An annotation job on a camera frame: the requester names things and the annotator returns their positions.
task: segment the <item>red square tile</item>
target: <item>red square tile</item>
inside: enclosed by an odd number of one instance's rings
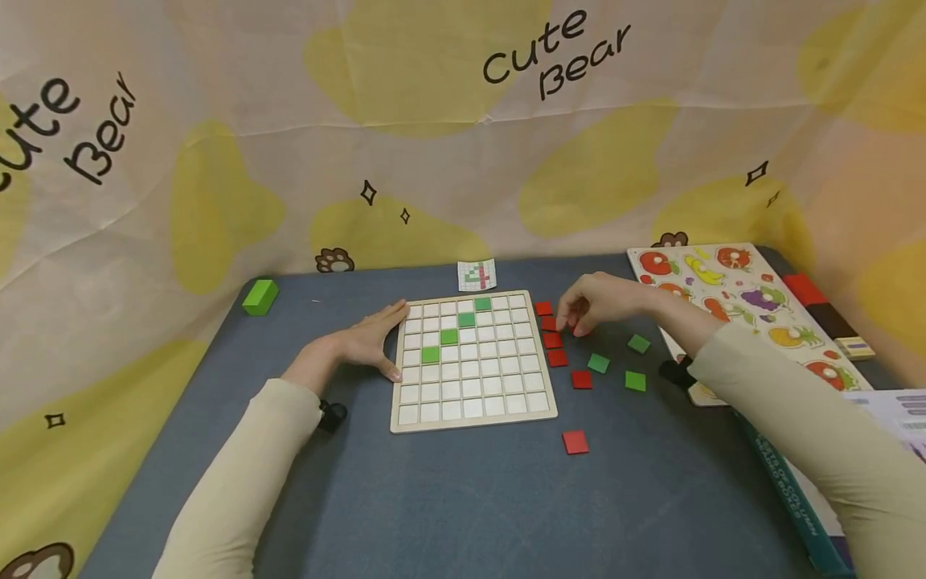
[[[566,454],[584,454],[588,452],[588,441],[585,440],[584,430],[572,430],[563,433],[563,443],[566,445]]]
[[[544,347],[548,350],[563,347],[562,336],[555,332],[547,332],[546,334],[542,334],[541,337],[544,339]]]
[[[592,373],[587,370],[572,373],[572,387],[576,390],[592,389]]]
[[[546,359],[550,362],[550,368],[569,365],[566,361],[566,350],[549,350],[546,352]]]
[[[537,302],[533,305],[533,308],[537,312],[538,316],[553,315],[553,306],[550,305],[550,302]]]
[[[546,332],[555,332],[557,330],[557,319],[553,316],[543,316],[540,319],[540,329]]]

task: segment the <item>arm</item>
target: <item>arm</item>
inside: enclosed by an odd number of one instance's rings
[[[319,397],[342,361],[398,369],[382,353],[405,300],[310,343],[268,380],[206,469],[170,530],[153,579],[250,579],[257,540],[295,455],[321,420]]]
[[[812,373],[668,292],[596,273],[563,295],[557,327],[653,316],[694,357],[689,372],[739,410],[820,490],[845,531],[859,577],[921,576],[926,468],[863,410]]]

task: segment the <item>paw print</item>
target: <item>paw print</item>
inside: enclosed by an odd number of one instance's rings
[[[688,233],[663,233],[659,241],[653,244],[653,247],[678,247],[680,245],[688,245]]]
[[[0,570],[0,579],[67,579],[74,568],[74,549],[67,543],[52,543],[28,551]]]
[[[354,261],[341,247],[322,249],[321,254],[315,256],[315,269],[322,273],[335,271],[353,271]]]

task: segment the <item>fabric backdrop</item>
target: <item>fabric backdrop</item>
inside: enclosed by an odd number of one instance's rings
[[[0,6],[18,579],[80,571],[259,274],[750,241],[923,385],[922,0]]]

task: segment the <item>star doodle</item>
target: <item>star doodle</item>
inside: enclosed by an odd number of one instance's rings
[[[749,171],[749,172],[746,174],[746,186],[748,187],[749,185],[752,184],[753,181],[755,181],[755,180],[757,180],[759,177],[762,177],[763,175],[765,175],[765,169],[767,169],[768,166],[769,166],[769,162],[768,162],[768,161],[765,161],[764,163],[762,163],[761,165],[759,165],[759,166],[756,167],[755,169]]]

